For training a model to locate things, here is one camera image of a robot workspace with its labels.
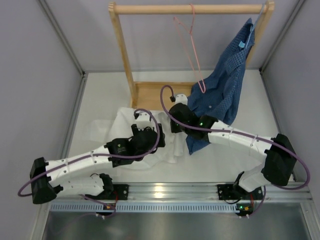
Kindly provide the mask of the white shirt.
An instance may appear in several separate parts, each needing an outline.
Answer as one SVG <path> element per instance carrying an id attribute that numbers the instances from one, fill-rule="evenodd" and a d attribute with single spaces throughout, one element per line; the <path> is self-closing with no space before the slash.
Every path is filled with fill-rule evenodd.
<path id="1" fill-rule="evenodd" d="M 165 112 L 152 111 L 151 113 L 155 118 L 155 120 L 152 118 L 150 119 L 152 127 L 157 131 L 155 123 L 158 123 L 158 128 L 160 130 L 160 138 L 157 147 L 150 152 L 150 154 L 141 157 L 138 160 L 120 158 L 118 161 L 114 161 L 111 157 L 100 155 L 138 156 L 133 155 L 130 144 L 130 140 L 133 137 L 131 126 L 135 124 L 134 109 L 122 107 L 118 110 L 116 118 L 106 137 L 106 142 L 111 144 L 111 146 L 101 146 L 94 150 L 95 154 L 99 154 L 94 160 L 105 161 L 105 163 L 98 167 L 99 170 L 105 171 L 116 167 L 128 170 L 147 170 L 160 162 L 167 162 L 170 164 L 178 162 L 178 159 L 184 155 L 186 134 L 182 132 L 171 132 L 171 119 Z"/>

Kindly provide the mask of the pink wire hanger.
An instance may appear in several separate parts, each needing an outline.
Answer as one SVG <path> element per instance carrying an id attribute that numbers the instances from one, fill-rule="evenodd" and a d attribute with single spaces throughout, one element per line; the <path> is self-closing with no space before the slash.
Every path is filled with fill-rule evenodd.
<path id="1" fill-rule="evenodd" d="M 199 62 L 199 58 L 198 58 L 198 54 L 197 54 L 197 49 L 196 49 L 196 45 L 195 45 L 195 41 L 194 41 L 194 37 L 193 37 L 193 28 L 194 28 L 194 23 L 195 23 L 195 19 L 196 19 L 196 11 L 195 11 L 195 6 L 192 3 L 190 3 L 189 5 L 190 5 L 191 11 L 192 11 L 192 21 L 191 21 L 190 27 L 187 28 L 186 25 L 183 22 L 181 22 L 176 16 L 173 17 L 173 22 L 174 22 L 174 26 L 177 30 L 177 33 L 179 35 L 180 42 L 182 44 L 182 48 L 187 56 L 189 65 L 194 73 L 195 79 L 197 80 L 198 87 L 199 87 L 200 91 L 204 94 L 207 89 L 206 89 L 206 84 L 205 84 L 205 81 L 204 81 L 204 78 L 203 78 L 203 75 L 201 72 L 201 66 L 200 66 L 200 62 Z M 195 70 L 194 64 L 193 64 L 191 57 L 190 57 L 190 54 L 187 50 L 187 45 L 184 41 L 183 34 L 180 30 L 180 26 L 182 26 L 183 29 L 185 29 L 189 35 L 193 54 L 194 54 L 194 59 L 195 59 L 196 65 L 197 65 L 197 70 Z"/>

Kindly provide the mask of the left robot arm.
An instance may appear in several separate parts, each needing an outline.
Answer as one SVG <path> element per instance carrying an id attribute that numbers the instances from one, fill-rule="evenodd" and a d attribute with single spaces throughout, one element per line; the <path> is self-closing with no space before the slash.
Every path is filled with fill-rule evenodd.
<path id="1" fill-rule="evenodd" d="M 29 173 L 33 204 L 48 203 L 64 195 L 109 199 L 114 186 L 104 171 L 123 166 L 148 169 L 152 165 L 145 164 L 144 158 L 166 145 L 160 123 L 143 128 L 133 124 L 131 130 L 131 137 L 115 138 L 88 153 L 59 160 L 35 159 Z"/>

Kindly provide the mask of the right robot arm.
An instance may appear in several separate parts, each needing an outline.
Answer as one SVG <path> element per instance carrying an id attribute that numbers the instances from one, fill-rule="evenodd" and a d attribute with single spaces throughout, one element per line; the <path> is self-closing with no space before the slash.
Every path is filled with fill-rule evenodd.
<path id="1" fill-rule="evenodd" d="M 237 198 L 243 199 L 266 184 L 287 186 L 297 160 L 292 156 L 294 150 L 285 135 L 279 133 L 276 137 L 259 138 L 232 128 L 215 117 L 197 116 L 183 103 L 173 105 L 169 114 L 172 116 L 171 131 L 187 135 L 190 153 L 197 150 L 196 144 L 217 144 L 260 161 L 260 165 L 238 174 L 232 186 Z"/>

